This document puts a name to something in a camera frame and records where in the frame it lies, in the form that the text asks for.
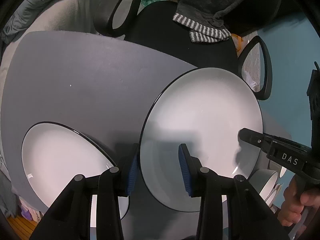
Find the human hand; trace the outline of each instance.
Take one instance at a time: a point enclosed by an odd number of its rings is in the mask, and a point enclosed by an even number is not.
[[[284,190],[284,202],[281,205],[281,211],[278,214],[278,220],[283,226],[291,226],[298,223],[301,219],[301,212],[305,206],[318,210],[320,206],[320,190],[317,188],[305,191],[301,194],[300,199],[295,196],[297,193],[297,184],[295,176],[291,179],[289,186]],[[299,233],[305,230],[302,226]]]

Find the black and white striped trim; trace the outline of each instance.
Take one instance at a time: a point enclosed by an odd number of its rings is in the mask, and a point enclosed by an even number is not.
[[[231,33],[225,28],[216,29],[207,27],[194,20],[184,17],[179,13],[176,13],[173,16],[173,20],[196,31],[190,32],[190,38],[193,42],[217,42],[221,40],[226,40],[228,37],[231,36]]]

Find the tabletop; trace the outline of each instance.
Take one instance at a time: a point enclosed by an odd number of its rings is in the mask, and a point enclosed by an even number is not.
[[[32,190],[21,159],[23,138],[32,125],[51,121],[72,127],[117,162],[139,142],[145,117],[162,90],[194,68],[156,50],[101,35],[27,34],[11,61],[2,99],[1,134],[12,184],[45,212],[48,208]],[[262,114],[264,123],[268,120],[265,132],[290,138]],[[267,168],[266,161],[262,154],[257,164]],[[160,204],[139,175],[122,226],[125,239],[183,239],[195,235],[197,220],[198,212],[177,212]]]

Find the blue wall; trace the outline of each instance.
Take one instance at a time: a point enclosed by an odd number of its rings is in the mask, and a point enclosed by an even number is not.
[[[320,63],[320,38],[304,15],[261,29],[258,35],[268,47],[273,68],[272,94],[260,106],[292,135],[292,140],[310,146],[311,120],[306,92],[315,69],[314,61]],[[279,179],[283,187],[274,202],[278,207],[284,201],[283,190],[292,176],[287,171]]]

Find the chair seat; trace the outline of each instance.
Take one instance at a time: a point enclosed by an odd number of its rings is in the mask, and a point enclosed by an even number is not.
[[[172,20],[177,3],[154,2],[145,7],[125,34],[125,40],[164,52],[196,67],[223,68],[237,74],[237,53],[232,39],[192,43],[189,28]]]

